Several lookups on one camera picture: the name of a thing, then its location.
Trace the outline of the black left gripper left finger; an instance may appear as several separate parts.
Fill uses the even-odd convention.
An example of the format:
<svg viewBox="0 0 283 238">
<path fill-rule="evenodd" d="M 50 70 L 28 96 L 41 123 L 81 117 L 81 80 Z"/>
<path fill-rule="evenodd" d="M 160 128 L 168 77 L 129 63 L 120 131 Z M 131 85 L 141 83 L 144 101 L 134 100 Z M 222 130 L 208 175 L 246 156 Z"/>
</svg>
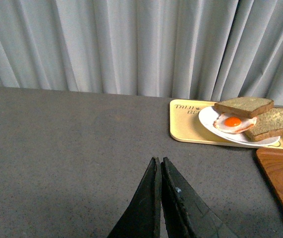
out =
<svg viewBox="0 0 283 238">
<path fill-rule="evenodd" d="M 153 157 L 133 198 L 113 227 L 110 238 L 158 238 L 161 224 L 162 172 Z"/>
</svg>

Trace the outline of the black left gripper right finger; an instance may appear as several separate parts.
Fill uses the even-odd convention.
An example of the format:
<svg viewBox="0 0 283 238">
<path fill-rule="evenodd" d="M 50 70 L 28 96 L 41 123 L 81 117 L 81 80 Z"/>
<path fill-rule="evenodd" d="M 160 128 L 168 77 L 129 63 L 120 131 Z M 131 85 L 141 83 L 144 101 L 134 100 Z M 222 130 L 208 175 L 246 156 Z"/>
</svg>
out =
<svg viewBox="0 0 283 238">
<path fill-rule="evenodd" d="M 162 206 L 170 238 L 236 238 L 173 163 L 163 158 Z"/>
</svg>

